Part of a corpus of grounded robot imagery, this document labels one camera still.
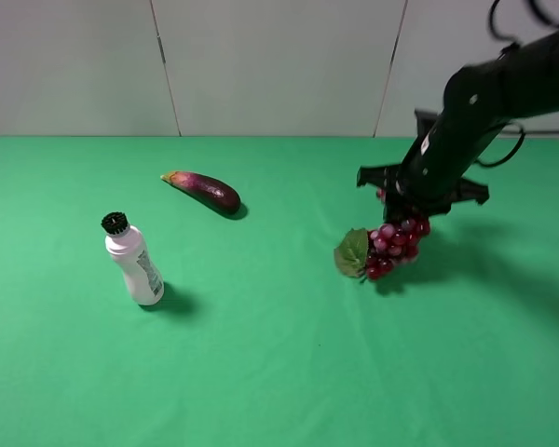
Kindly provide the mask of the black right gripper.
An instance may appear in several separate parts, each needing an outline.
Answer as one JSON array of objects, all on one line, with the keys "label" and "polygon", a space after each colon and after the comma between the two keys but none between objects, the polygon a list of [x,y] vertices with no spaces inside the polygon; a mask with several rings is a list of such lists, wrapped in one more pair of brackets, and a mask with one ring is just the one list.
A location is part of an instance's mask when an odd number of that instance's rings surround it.
[{"label": "black right gripper", "polygon": [[357,186],[372,185],[381,191],[385,222],[403,222],[419,217],[429,218],[444,215],[459,202],[474,201],[483,205],[489,198],[486,185],[460,178],[453,189],[438,198],[421,198],[410,195],[398,180],[400,165],[380,167],[360,167],[357,174]]}]

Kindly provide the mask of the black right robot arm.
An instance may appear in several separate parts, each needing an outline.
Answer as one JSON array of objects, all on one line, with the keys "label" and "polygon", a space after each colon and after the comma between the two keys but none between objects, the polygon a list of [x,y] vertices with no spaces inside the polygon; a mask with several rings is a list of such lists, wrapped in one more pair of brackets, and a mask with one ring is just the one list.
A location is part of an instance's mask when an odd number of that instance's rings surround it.
[{"label": "black right robot arm", "polygon": [[559,22],[530,7],[553,33],[463,66],[445,86],[440,113],[415,111],[416,139],[401,163],[359,169],[358,186],[383,192],[385,221],[446,214],[457,202],[484,204],[488,188],[466,179],[468,168],[513,120],[559,112]]}]

